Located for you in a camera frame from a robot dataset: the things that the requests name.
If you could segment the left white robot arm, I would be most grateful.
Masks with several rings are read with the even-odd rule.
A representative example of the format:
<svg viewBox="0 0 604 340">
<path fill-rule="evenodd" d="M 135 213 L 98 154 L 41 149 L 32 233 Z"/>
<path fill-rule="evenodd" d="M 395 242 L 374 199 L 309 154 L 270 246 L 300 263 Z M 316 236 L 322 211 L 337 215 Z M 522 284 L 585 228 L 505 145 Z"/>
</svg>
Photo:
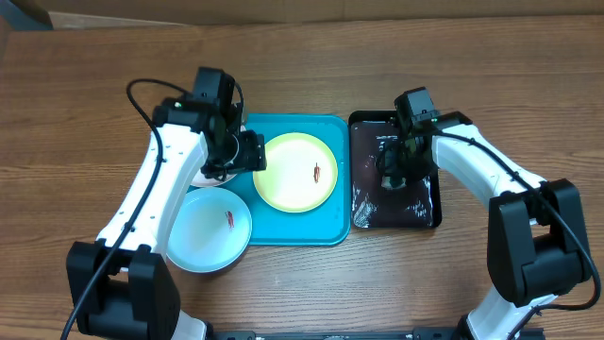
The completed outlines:
<svg viewBox="0 0 604 340">
<path fill-rule="evenodd" d="M 151 129 L 138 174 L 117 213 L 92 243 L 75 242 L 66 269 L 74 303 L 61 336 L 73 328 L 105 339 L 204 339 L 206 322 L 186 314 L 166 264 L 177 212 L 194 176 L 263 170 L 264 137 L 228 124 L 215 109 L 182 101 L 144 116 Z"/>
</svg>

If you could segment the white round plate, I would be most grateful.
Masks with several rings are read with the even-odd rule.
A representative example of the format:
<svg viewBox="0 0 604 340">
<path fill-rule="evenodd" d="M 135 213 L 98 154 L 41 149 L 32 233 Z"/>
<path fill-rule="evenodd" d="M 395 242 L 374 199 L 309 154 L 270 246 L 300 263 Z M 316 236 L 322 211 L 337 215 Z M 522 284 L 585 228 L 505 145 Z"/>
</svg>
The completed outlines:
<svg viewBox="0 0 604 340">
<path fill-rule="evenodd" d="M 209 146 L 209 159 L 196 172 L 193 177 L 192 186 L 213 187 L 221 185 L 233 179 L 236 174 L 235 162 L 241 154 L 242 133 L 246 131 L 244 125 L 239 126 L 237 133 L 228 134 L 222 144 L 211 144 Z"/>
</svg>

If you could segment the yellow-green round plate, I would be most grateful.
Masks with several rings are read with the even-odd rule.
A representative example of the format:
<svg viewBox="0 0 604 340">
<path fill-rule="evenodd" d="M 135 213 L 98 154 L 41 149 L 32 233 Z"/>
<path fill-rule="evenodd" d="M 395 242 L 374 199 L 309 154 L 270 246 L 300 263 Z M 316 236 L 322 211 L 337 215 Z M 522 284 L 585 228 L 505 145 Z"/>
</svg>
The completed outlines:
<svg viewBox="0 0 604 340">
<path fill-rule="evenodd" d="M 338 165 L 320 139 L 300 132 L 281 134 L 266 143 L 265 156 L 267 166 L 253 174 L 253 183 L 269 206 L 286 213 L 305 213 L 333 193 Z"/>
</svg>

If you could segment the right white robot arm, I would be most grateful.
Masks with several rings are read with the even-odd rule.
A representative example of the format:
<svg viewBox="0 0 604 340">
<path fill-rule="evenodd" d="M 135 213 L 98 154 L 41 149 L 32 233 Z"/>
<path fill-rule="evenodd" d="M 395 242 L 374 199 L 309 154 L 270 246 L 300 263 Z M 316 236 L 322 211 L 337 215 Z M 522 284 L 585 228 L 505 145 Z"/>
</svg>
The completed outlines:
<svg viewBox="0 0 604 340">
<path fill-rule="evenodd" d="M 399 112 L 395 121 L 398 137 L 376 161 L 390 185 L 409 185 L 443 169 L 488 211 L 492 287 L 461 318 L 453 338 L 516 339 L 544 310 L 583 311 L 598 303 L 601 278 L 574 184 L 525 170 L 458 111 Z"/>
</svg>

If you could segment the green dish sponge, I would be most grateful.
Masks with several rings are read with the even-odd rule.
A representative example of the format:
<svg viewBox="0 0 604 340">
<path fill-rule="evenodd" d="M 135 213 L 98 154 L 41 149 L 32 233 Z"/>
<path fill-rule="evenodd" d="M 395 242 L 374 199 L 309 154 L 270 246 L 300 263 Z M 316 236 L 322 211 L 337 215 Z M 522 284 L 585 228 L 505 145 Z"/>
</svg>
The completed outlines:
<svg viewBox="0 0 604 340">
<path fill-rule="evenodd" d="M 405 188 L 407 179 L 401 176 L 386 176 L 384 175 L 381 180 L 381 186 L 386 190 L 398 190 Z"/>
</svg>

